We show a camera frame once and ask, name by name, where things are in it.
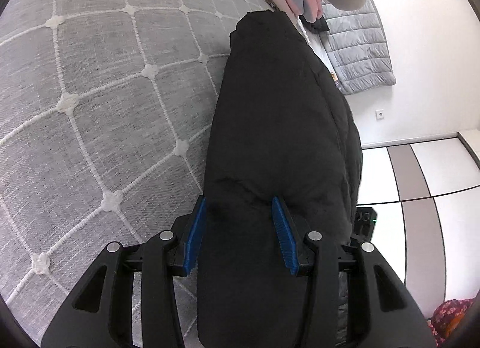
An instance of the black puffer jacket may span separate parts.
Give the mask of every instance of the black puffer jacket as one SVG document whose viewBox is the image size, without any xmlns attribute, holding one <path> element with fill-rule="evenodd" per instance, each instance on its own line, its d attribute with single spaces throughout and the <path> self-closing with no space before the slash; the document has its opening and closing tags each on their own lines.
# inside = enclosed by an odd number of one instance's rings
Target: black puffer jacket
<svg viewBox="0 0 480 348">
<path fill-rule="evenodd" d="M 305 278 L 285 268 L 271 218 L 292 214 L 347 244 L 362 169 L 359 134 L 328 69 L 285 13 L 249 13 L 231 33 L 205 170 L 198 270 L 205 348 L 289 348 Z M 345 302 L 345 279 L 341 279 Z M 339 329 L 345 326 L 342 307 Z"/>
</svg>

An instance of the white diamond pattern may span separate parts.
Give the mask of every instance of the white diamond pattern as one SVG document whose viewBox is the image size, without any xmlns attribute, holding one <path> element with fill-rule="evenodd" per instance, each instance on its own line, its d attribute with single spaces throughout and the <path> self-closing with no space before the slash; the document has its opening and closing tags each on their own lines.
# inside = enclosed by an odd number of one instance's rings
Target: white diamond pattern
<svg viewBox="0 0 480 348">
<path fill-rule="evenodd" d="M 167 160 L 171 159 L 177 159 L 175 156 L 178 156 L 179 160 L 183 160 L 185 163 L 188 172 L 190 173 L 191 178 L 193 179 L 193 182 L 196 184 L 198 187 L 198 190 L 200 192 L 202 191 L 202 186 L 197 178 L 197 176 L 194 173 L 194 170 L 189 162 L 187 151 L 190 147 L 190 145 L 195 142 L 195 140 L 203 133 L 205 133 L 209 128 L 210 124 L 203 127 L 201 130 L 199 130 L 195 135 L 189 137 L 188 139 L 181 139 L 178 134 L 176 129 L 174 128 L 174 125 L 170 119 L 170 114 L 168 111 L 168 108 L 164 102 L 164 99 L 162 97 L 162 93 L 158 87 L 158 83 L 156 81 L 157 75 L 160 71 L 165 71 L 168 70 L 169 68 L 177 65 L 185 65 L 188 66 L 189 64 L 194 64 L 194 63 L 200 63 L 202 65 L 202 68 L 205 69 L 205 72 L 208 76 L 208 79 L 210 81 L 210 84 L 214 90 L 215 95 L 218 97 L 218 88 L 215 86 L 214 80 L 210 74 L 210 71 L 207 67 L 208 63 L 212 59 L 217 59 L 219 57 L 227 57 L 228 53 L 222 53 L 222 54 L 204 54 L 200 48 L 200 44 L 198 42 L 197 36 L 192 28 L 190 18 L 189 18 L 189 13 L 194 11 L 194 12 L 199 12 L 202 14 L 208 14 L 208 15 L 214 15 L 216 16 L 219 21 L 221 26 L 223 27 L 223 30 L 225 31 L 226 34 L 228 34 L 226 27 L 224 25 L 223 19 L 232 19 L 232 20 L 239 20 L 237 16 L 227 16 L 222 13 L 220 13 L 217 9 L 217 6 L 215 5 L 214 0 L 210 0 L 211 5 L 213 5 L 215 12 L 210 12 L 210 11 L 205 11 L 203 9 L 195 8 L 197 7 L 196 5 L 186 5 L 184 3 L 184 0 L 179 0 L 181 7 L 180 8 L 175 8 L 175 7 L 138 7 L 135 5 L 129 4 L 128 0 L 124 0 L 125 2 L 125 7 L 122 9 L 105 9 L 105 10 L 98 10 L 98 11 L 89 11 L 89 12 L 80 12 L 80 13 L 75 13 L 75 14 L 65 14 L 64 16 L 58 16 L 57 15 L 57 0 L 53 0 L 52 3 L 52 16 L 50 19 L 48 19 L 44 24 L 34 26 L 31 28 L 28 28 L 27 30 L 24 30 L 20 33 L 17 33 L 16 35 L 13 35 L 2 42 L 0 42 L 0 47 L 15 41 L 16 39 L 27 35 L 31 32 L 35 32 L 37 30 L 45 30 L 45 28 L 51 29 L 52 30 L 52 43 L 53 43 L 53 53 L 54 53 L 54 59 L 55 59 L 55 65 L 57 69 L 57 78 L 58 78 L 58 85 L 61 89 L 61 97 L 58 99 L 58 103 L 53 106 L 52 108 L 49 108 L 45 111 L 42 111 L 38 113 L 37 115 L 33 116 L 32 118 L 28 119 L 21 125 L 15 127 L 13 130 L 8 132 L 6 135 L 0 135 L 0 147 L 2 145 L 5 145 L 8 141 L 11 139 L 15 138 L 17 135 L 22 133 L 24 130 L 27 130 L 30 126 L 33 124 L 36 124 L 38 122 L 42 122 L 42 120 L 53 117 L 53 116 L 66 116 L 68 117 L 68 121 L 71 126 L 71 130 L 73 131 L 76 142 L 78 143 L 78 147 L 82 153 L 83 158 L 85 159 L 85 162 L 91 171 L 93 177 L 95 178 L 98 187 L 102 191 L 103 198 L 100 203 L 100 206 L 97 208 L 93 209 L 88 215 L 84 216 L 75 226 L 73 226 L 68 232 L 66 232 L 56 243 L 54 243 L 49 249 L 47 250 L 36 250 L 38 253 L 33 252 L 33 250 L 30 248 L 28 245 L 28 239 L 24 238 L 21 234 L 21 231 L 17 227 L 17 224 L 15 222 L 15 214 L 11 214 L 9 211 L 9 208 L 7 207 L 7 204 L 5 203 L 4 195 L 0 194 L 0 212 L 3 212 L 3 215 L 6 217 L 8 226 L 11 229 L 11 232 L 14 234 L 16 239 L 22 244 L 22 246 L 25 248 L 26 253 L 30 256 L 31 261 L 32 261 L 32 267 L 30 270 L 28 270 L 25 274 L 25 276 L 18 282 L 17 286 L 14 288 L 12 292 L 10 292 L 10 295 L 8 298 L 6 298 L 6 303 L 7 304 L 12 304 L 13 301 L 18 297 L 18 295 L 21 293 L 21 291 L 25 288 L 25 286 L 28 284 L 28 282 L 34 278 L 35 275 L 45 275 L 48 280 L 50 280 L 55 286 L 57 286 L 64 294 L 68 294 L 69 290 L 66 289 L 62 283 L 60 283 L 55 276 L 53 276 L 50 273 L 50 263 L 52 260 L 52 263 L 55 263 L 55 253 L 57 250 L 63 246 L 65 246 L 72 238 L 75 233 L 77 233 L 80 230 L 83 230 L 89 223 L 97 218 L 97 216 L 101 212 L 111 212 L 115 214 L 118 219 L 123 223 L 123 225 L 128 229 L 128 231 L 131 233 L 131 235 L 138 241 L 138 242 L 144 242 L 147 238 L 142 238 L 135 228 L 132 227 L 132 225 L 129 223 L 128 218 L 122 211 L 122 203 L 124 202 L 124 198 L 128 195 L 128 193 L 135 188 L 139 183 L 141 183 L 145 178 L 148 176 L 152 175 L 155 170 L 157 170 L 162 164 L 164 164 Z M 265 9 L 266 4 L 261 7 L 260 5 L 256 3 L 252 3 L 251 1 L 248 2 L 249 5 L 253 5 L 257 9 Z M 234 0 L 232 0 L 232 5 L 234 6 L 234 9 L 237 11 L 239 15 L 239 9 L 237 8 Z M 195 43 L 195 46 L 198 49 L 198 57 L 197 58 L 189 58 L 185 60 L 179 60 L 179 61 L 174 61 L 169 64 L 163 64 L 163 65 L 156 65 L 153 62 L 150 63 L 148 60 L 148 57 L 145 53 L 144 47 L 143 47 L 143 42 L 142 38 L 139 34 L 139 30 L 137 27 L 137 21 L 135 18 L 135 14 L 138 11 L 168 11 L 168 10 L 180 10 L 184 14 L 184 18 L 187 21 L 188 27 L 190 29 L 190 33 L 192 35 L 193 41 Z M 93 88 L 92 90 L 89 90 L 87 92 L 77 94 L 77 93 L 70 93 L 68 91 L 69 86 L 68 83 L 66 83 L 64 72 L 63 72 L 63 67 L 62 67 L 62 58 L 61 58 L 61 53 L 59 49 L 59 25 L 62 25 L 65 21 L 71 20 L 71 19 L 76 19 L 76 18 L 84 18 L 84 17 L 94 17 L 97 15 L 101 14 L 117 14 L 117 13 L 128 13 L 131 18 L 132 22 L 132 31 L 135 34 L 137 46 L 138 46 L 138 51 L 140 52 L 140 55 L 142 56 L 143 62 L 145 64 L 145 67 L 143 70 L 139 70 L 136 73 L 129 74 L 126 76 L 123 76 L 119 79 L 109 81 L 101 86 L 98 86 L 96 88 Z M 171 135 L 174 138 L 174 144 L 175 147 L 174 149 L 169 152 L 167 155 L 165 155 L 162 159 L 160 159 L 158 162 L 156 162 L 154 165 L 152 165 L 150 168 L 148 168 L 146 171 L 141 173 L 134 181 L 126 185 L 125 187 L 119 189 L 119 190 L 109 190 L 107 186 L 105 185 L 102 177 L 100 176 L 94 161 L 92 160 L 89 151 L 86 148 L 85 143 L 83 142 L 83 135 L 80 132 L 76 118 L 75 118 L 75 108 L 78 106 L 79 103 L 82 102 L 82 100 L 88 98 L 88 97 L 93 97 L 96 95 L 102 95 L 104 91 L 107 90 L 114 90 L 122 86 L 123 84 L 127 83 L 128 81 L 131 81 L 132 79 L 138 78 L 138 77 L 146 77 L 150 80 L 150 83 L 152 84 L 152 89 L 154 90 L 157 99 L 158 99 L 158 104 L 160 105 L 162 112 L 165 116 L 166 122 L 169 126 L 169 129 L 171 131 Z M 183 285 L 179 280 L 175 280 L 175 283 L 178 287 L 180 287 L 189 297 L 196 299 L 195 295 L 187 288 L 185 285 Z M 140 307 L 140 302 L 136 302 L 132 311 L 135 312 L 138 310 Z M 191 320 L 191 323 L 188 325 L 187 330 L 184 333 L 184 336 L 186 337 L 188 333 L 190 332 L 191 328 L 193 327 L 194 323 L 196 322 L 196 316 Z"/>
</svg>

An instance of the red patterned cloth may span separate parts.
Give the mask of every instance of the red patterned cloth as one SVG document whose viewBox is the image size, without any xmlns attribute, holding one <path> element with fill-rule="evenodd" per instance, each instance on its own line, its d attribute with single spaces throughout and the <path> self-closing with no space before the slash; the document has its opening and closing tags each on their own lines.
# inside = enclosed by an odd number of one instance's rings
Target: red patterned cloth
<svg viewBox="0 0 480 348">
<path fill-rule="evenodd" d="M 429 325 L 437 347 L 441 347 L 473 304 L 473 299 L 452 299 L 442 303 L 433 313 Z"/>
</svg>

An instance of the white knot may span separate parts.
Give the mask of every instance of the white knot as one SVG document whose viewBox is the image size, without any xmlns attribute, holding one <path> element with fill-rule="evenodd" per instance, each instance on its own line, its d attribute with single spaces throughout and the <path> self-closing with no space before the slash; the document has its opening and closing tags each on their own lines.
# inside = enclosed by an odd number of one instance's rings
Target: white knot
<svg viewBox="0 0 480 348">
<path fill-rule="evenodd" d="M 175 148 L 173 149 L 173 154 L 176 156 L 184 156 L 187 153 L 190 144 L 186 139 L 177 139 L 175 141 Z"/>
<path fill-rule="evenodd" d="M 138 11 L 138 8 L 137 8 L 137 7 L 133 7 L 133 6 L 130 5 L 130 4 L 127 4 L 125 7 L 122 8 L 122 11 L 123 11 L 123 12 L 126 12 L 126 13 L 129 14 L 130 16 L 133 16 L 134 13 Z"/>
<path fill-rule="evenodd" d="M 204 65 L 207 64 L 209 59 L 210 59 L 210 57 L 207 56 L 206 54 L 203 54 L 202 52 L 200 53 L 200 56 L 197 58 L 198 62 L 201 62 Z"/>
<path fill-rule="evenodd" d="M 103 211 L 120 212 L 120 203 L 123 202 L 123 192 L 117 190 L 115 192 L 106 190 L 103 191 L 103 200 L 100 202 L 100 207 Z"/>
<path fill-rule="evenodd" d="M 61 94 L 60 100 L 57 103 L 57 111 L 70 116 L 74 113 L 74 108 L 78 105 L 78 102 L 80 102 L 79 95 L 64 92 Z"/>
<path fill-rule="evenodd" d="M 42 252 L 40 254 L 32 253 L 32 269 L 37 275 L 49 275 L 50 257 Z"/>
<path fill-rule="evenodd" d="M 157 65 L 145 64 L 145 67 L 142 70 L 142 76 L 148 77 L 150 80 L 153 80 L 158 73 Z"/>
<path fill-rule="evenodd" d="M 182 4 L 179 10 L 182 11 L 184 14 L 188 14 L 191 11 L 191 9 L 188 8 L 185 4 Z"/>
<path fill-rule="evenodd" d="M 56 29 L 60 24 L 65 21 L 65 17 L 54 15 L 49 20 L 45 22 L 45 27 L 50 27 L 51 29 Z"/>
</svg>

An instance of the white wall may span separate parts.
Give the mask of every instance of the white wall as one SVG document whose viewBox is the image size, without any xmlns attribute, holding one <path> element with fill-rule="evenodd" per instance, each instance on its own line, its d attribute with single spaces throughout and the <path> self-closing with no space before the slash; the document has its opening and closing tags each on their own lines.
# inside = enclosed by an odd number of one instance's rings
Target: white wall
<svg viewBox="0 0 480 348">
<path fill-rule="evenodd" d="M 460 132 L 460 134 L 465 139 L 467 144 L 470 145 L 470 147 L 480 160 L 480 130 L 463 130 Z"/>
<path fill-rule="evenodd" d="M 374 2 L 397 84 L 347 97 L 362 144 L 480 126 L 480 22 L 469 2 Z M 385 119 L 375 119 L 377 109 Z"/>
</svg>

